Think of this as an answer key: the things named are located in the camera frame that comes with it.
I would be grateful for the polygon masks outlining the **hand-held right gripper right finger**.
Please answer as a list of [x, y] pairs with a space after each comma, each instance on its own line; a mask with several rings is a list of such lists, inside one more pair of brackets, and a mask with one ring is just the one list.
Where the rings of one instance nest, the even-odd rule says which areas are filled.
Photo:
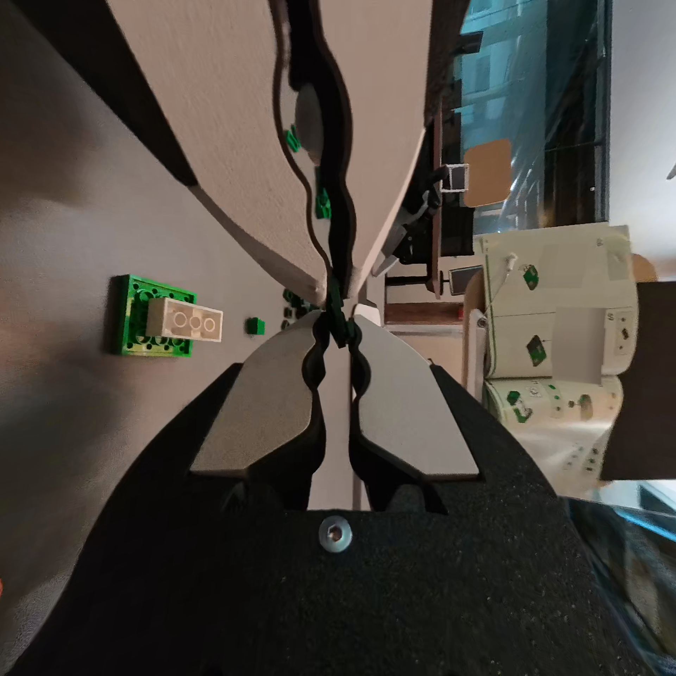
[[479, 469], [432, 371], [381, 324], [376, 307], [355, 307], [350, 345], [350, 460], [363, 482], [376, 467], [415, 482], [475, 480]]

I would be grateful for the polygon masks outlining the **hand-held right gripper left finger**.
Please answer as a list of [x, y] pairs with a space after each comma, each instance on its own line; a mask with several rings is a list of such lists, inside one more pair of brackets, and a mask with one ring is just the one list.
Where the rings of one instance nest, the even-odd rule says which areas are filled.
[[243, 363], [191, 465], [195, 475], [310, 482], [325, 457], [318, 389], [326, 314], [309, 313]]

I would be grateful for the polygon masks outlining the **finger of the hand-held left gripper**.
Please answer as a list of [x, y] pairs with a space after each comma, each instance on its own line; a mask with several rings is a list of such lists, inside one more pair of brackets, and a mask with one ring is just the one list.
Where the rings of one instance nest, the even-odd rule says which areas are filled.
[[319, 2], [351, 114], [345, 186], [356, 224], [349, 298], [371, 274], [424, 137], [432, 7], [432, 1]]
[[190, 191], [271, 277], [325, 303], [312, 191], [281, 119], [283, 1], [108, 1], [197, 185]]

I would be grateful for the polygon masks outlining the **dark green lego brick stack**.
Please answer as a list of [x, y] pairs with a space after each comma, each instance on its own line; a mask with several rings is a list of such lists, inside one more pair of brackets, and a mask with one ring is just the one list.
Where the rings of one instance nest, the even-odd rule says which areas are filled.
[[328, 278], [325, 313], [328, 330], [337, 347], [342, 349], [350, 346], [356, 336], [355, 325], [343, 312], [341, 287], [334, 275]]

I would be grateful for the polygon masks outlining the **scattered dark green lego pieces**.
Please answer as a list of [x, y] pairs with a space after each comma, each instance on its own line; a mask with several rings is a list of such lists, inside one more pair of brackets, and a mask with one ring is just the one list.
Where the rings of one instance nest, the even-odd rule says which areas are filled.
[[[283, 290], [283, 320], [281, 330], [284, 331], [293, 323], [299, 321], [310, 312], [318, 309], [316, 305], [300, 298], [290, 289]], [[248, 335], [264, 335], [266, 333], [266, 323], [259, 317], [249, 317], [245, 319], [244, 331]]]

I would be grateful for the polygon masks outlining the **green lego base, tan brick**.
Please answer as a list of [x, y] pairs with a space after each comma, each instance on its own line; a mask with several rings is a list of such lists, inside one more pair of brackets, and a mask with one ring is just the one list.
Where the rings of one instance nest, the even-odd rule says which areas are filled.
[[112, 279], [114, 356], [189, 359], [196, 343], [223, 340], [221, 310], [197, 303], [187, 289], [135, 275]]

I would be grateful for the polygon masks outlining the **lego instruction booklet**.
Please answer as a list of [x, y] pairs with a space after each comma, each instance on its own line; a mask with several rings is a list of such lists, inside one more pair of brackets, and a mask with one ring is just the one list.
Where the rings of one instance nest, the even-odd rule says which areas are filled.
[[638, 334], [627, 226], [479, 238], [487, 322], [483, 401], [554, 491], [591, 500]]

